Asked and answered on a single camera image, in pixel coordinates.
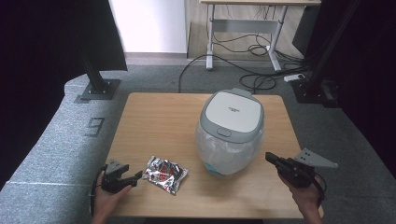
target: desk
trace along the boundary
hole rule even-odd
[[[218,178],[199,159],[195,125],[210,94],[132,93],[109,151],[129,164],[128,177],[145,169],[151,156],[189,169],[177,195],[139,180],[113,216],[268,218],[302,217],[289,189],[280,181],[265,151],[294,157],[300,151],[280,96],[256,95],[264,107],[263,149],[244,170]]]
[[[213,34],[214,32],[254,33],[274,35],[270,46],[267,46],[268,55],[276,71],[280,71],[275,49],[280,31],[285,20],[288,6],[319,6],[320,0],[200,0],[202,4],[211,6],[209,13],[209,43],[207,44],[206,69],[213,69]],[[215,5],[259,5],[282,6],[278,20],[251,21],[251,20],[218,20],[215,19]]]

